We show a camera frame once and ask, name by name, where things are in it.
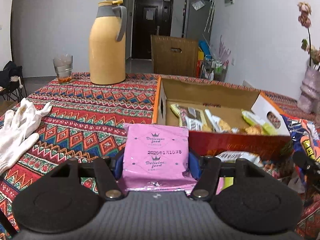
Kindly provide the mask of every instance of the gray gripper base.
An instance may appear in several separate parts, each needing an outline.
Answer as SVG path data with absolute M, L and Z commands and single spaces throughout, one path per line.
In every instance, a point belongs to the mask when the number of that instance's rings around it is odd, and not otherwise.
M 286 240 L 294 232 L 273 236 L 249 235 L 223 223 L 206 202 L 188 199 L 184 192 L 130 192 L 120 201 L 106 202 L 98 215 L 75 231 L 42 235 L 22 231 L 15 240 Z

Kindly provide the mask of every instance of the thermos handle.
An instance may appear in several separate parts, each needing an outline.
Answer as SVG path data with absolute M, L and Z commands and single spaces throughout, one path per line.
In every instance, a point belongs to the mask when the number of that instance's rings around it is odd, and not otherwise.
M 118 36 L 116 38 L 116 41 L 120 42 L 122 41 L 122 38 L 124 36 L 125 30 L 127 29 L 127 8 L 125 6 L 116 6 L 112 8 L 113 11 L 119 10 L 121 11 L 121 27 L 120 31 L 118 33 Z

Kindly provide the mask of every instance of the flower stem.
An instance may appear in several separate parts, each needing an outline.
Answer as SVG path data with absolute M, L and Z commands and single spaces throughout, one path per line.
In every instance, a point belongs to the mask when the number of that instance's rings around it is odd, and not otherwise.
M 311 36 L 310 36 L 310 31 L 309 28 L 308 29 L 308 33 L 309 33 L 309 46 L 310 46 L 310 60 L 309 60 L 309 66 L 311 67 Z

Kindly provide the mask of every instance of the black door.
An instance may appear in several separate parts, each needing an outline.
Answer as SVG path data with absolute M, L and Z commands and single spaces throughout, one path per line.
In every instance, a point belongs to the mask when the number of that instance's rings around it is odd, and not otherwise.
M 170 36 L 173 0 L 135 0 L 132 58 L 151 59 L 151 35 Z

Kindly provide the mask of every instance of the glass of water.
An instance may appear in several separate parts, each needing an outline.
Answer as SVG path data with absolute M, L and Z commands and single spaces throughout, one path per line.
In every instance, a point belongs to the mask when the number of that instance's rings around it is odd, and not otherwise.
M 72 80 L 73 57 L 69 54 L 56 56 L 53 59 L 54 70 L 59 84 L 66 84 Z

